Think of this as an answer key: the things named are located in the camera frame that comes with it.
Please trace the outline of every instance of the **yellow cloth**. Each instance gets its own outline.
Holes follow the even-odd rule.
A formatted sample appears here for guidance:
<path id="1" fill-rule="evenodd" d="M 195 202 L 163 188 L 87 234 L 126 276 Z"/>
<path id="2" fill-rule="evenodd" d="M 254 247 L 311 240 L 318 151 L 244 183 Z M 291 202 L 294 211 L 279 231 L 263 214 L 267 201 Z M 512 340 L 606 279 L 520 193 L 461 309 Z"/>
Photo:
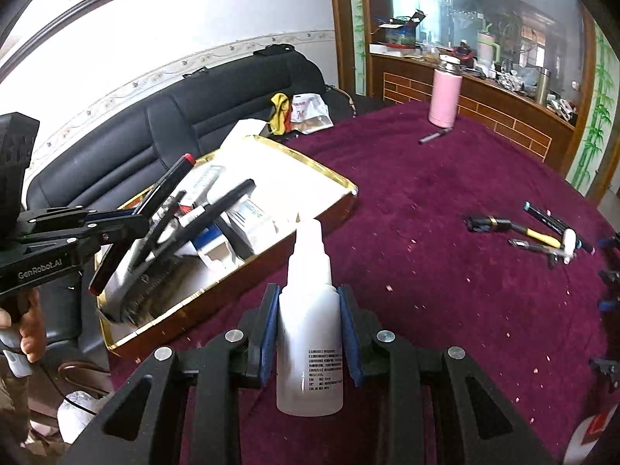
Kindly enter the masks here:
<path id="1" fill-rule="evenodd" d="M 284 134 L 287 132 L 286 119 L 291 109 L 291 102 L 288 100 L 286 94 L 281 92 L 274 94 L 271 101 L 274 104 L 274 112 L 271 119 L 269 119 L 269 130 L 273 134 Z"/>

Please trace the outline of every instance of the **wooden cabinet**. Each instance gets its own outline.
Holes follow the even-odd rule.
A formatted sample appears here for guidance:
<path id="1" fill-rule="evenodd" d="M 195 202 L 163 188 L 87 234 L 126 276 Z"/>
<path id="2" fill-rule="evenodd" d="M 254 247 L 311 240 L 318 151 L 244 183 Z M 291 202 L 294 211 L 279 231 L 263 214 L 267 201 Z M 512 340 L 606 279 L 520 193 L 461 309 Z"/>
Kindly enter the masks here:
<path id="1" fill-rule="evenodd" d="M 370 64 L 371 96 L 396 103 L 430 101 L 432 65 L 383 54 L 370 54 Z M 463 76 L 459 113 L 560 171 L 574 128 L 550 110 L 489 81 Z"/>

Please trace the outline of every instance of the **white plastic bottle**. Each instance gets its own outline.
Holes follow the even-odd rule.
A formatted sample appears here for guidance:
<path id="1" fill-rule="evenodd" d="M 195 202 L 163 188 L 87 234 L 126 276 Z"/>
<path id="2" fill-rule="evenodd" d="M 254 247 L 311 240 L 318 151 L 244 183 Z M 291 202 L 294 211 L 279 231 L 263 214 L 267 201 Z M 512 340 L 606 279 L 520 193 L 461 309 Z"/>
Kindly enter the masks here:
<path id="1" fill-rule="evenodd" d="M 320 222 L 297 225 L 288 281 L 280 294 L 277 405 L 293 416 L 342 408 L 340 297 L 332 286 Z"/>

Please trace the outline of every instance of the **blue gripper pad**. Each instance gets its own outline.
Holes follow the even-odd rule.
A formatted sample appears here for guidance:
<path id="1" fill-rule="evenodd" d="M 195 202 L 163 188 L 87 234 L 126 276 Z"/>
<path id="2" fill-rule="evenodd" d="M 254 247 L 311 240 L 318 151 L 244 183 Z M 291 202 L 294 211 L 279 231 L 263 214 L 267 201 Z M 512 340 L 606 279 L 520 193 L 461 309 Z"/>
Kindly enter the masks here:
<path id="1" fill-rule="evenodd" d="M 342 345 L 345 351 L 346 365 L 348 366 L 349 375 L 351 376 L 356 388 L 362 386 L 364 382 L 364 374 L 362 372 L 362 358 L 360 356 L 360 343 L 355 335 L 353 328 L 353 319 L 346 305 L 344 292 L 338 287 L 340 295 L 340 323 L 342 327 Z"/>
<path id="2" fill-rule="evenodd" d="M 278 303 L 280 302 L 280 291 L 280 287 L 276 286 L 274 290 L 274 299 L 269 307 L 267 327 L 265 329 L 265 334 L 263 334 L 263 340 L 260 343 L 260 369 L 258 371 L 258 380 L 261 386 L 267 384 L 274 364 L 275 338 L 278 333 Z"/>
<path id="3" fill-rule="evenodd" d="M 599 301 L 598 310 L 602 313 L 607 313 L 610 311 L 615 311 L 620 309 L 620 303 L 618 301 Z"/>

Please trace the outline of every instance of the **bottle label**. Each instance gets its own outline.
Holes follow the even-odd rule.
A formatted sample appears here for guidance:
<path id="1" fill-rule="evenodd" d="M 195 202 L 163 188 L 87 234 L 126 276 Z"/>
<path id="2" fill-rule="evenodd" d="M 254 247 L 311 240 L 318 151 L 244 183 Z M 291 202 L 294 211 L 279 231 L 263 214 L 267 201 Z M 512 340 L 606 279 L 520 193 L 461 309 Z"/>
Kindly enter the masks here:
<path id="1" fill-rule="evenodd" d="M 342 383 L 342 349 L 308 350 L 308 389 L 330 390 Z"/>

